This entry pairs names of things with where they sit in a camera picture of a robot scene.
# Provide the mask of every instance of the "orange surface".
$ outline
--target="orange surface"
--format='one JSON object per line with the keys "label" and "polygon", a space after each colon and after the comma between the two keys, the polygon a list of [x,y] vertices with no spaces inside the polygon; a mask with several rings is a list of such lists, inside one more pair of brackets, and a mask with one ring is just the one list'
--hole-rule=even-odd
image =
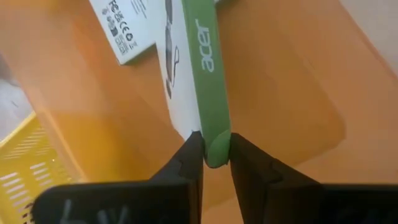
{"label": "orange surface", "polygon": [[[233,131],[322,182],[398,182],[397,79],[341,4],[227,1]],[[88,1],[3,4],[0,49],[71,169],[143,179],[178,149],[154,49],[120,67]],[[229,169],[207,169],[205,210],[239,223],[233,197]]]}

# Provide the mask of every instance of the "ce marking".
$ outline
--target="ce marking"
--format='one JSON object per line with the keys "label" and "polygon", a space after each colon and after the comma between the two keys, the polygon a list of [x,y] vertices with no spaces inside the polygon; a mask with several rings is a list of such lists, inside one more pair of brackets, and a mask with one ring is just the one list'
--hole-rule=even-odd
{"label": "ce marking", "polygon": [[119,27],[120,27],[120,29],[122,29],[122,33],[126,35],[126,39],[128,41],[131,41],[132,40],[132,34],[128,32],[130,30],[130,28],[127,26],[127,22],[122,21],[120,23]]}

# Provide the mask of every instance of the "acer logo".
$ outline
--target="acer logo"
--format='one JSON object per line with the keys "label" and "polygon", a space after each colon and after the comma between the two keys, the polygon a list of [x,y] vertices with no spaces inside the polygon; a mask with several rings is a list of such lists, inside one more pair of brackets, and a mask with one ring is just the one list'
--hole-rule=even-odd
{"label": "acer logo", "polygon": [[213,49],[211,48],[211,39],[208,27],[199,25],[199,20],[195,19],[198,29],[198,40],[200,43],[199,51],[201,55],[201,67],[209,72],[214,71],[214,61],[212,59]]}

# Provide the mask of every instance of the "black holder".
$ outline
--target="black holder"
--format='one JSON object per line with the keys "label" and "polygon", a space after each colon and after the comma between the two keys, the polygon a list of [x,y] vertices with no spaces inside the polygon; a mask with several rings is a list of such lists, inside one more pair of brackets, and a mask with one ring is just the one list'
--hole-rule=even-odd
{"label": "black holder", "polygon": [[[200,223],[204,141],[193,133],[151,179],[44,192],[37,224]],[[244,223],[398,223],[396,185],[322,185],[231,136],[231,173]]]}

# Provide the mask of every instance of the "yellow basket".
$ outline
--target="yellow basket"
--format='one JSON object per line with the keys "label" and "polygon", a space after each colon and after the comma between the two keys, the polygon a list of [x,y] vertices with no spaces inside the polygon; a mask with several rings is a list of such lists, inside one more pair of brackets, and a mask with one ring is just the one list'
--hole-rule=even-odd
{"label": "yellow basket", "polygon": [[73,182],[32,113],[0,142],[0,223],[33,223],[34,199],[54,185]]}

